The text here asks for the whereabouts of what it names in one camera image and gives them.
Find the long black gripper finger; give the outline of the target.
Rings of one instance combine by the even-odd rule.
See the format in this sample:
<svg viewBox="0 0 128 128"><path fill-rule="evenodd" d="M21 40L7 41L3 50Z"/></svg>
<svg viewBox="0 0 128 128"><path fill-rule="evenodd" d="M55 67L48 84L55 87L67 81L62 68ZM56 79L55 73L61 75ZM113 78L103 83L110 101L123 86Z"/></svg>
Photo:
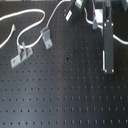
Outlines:
<svg viewBox="0 0 128 128"><path fill-rule="evenodd" d="M111 19L111 5L103 4L103 70L107 74L114 72L113 56L113 22Z"/></svg>

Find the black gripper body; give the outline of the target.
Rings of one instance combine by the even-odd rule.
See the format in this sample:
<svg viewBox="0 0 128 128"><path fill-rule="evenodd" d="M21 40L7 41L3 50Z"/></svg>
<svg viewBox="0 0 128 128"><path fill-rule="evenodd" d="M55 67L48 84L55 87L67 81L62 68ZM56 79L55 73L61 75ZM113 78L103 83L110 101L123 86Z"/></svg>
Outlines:
<svg viewBox="0 0 128 128"><path fill-rule="evenodd" d="M88 0L75 0L75 5L82 9ZM117 8L123 11L128 9L128 0L92 0L92 4L95 8Z"/></svg>

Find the short black gripper finger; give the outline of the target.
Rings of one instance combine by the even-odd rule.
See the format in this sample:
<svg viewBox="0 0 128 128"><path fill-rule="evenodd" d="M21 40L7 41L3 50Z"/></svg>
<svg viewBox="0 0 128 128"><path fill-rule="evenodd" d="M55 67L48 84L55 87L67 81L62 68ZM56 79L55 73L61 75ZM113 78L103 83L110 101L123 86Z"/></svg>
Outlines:
<svg viewBox="0 0 128 128"><path fill-rule="evenodd" d="M66 10L66 16L65 16L66 21L69 21L71 15L73 14L74 8L75 8L75 0L71 0Z"/></svg>

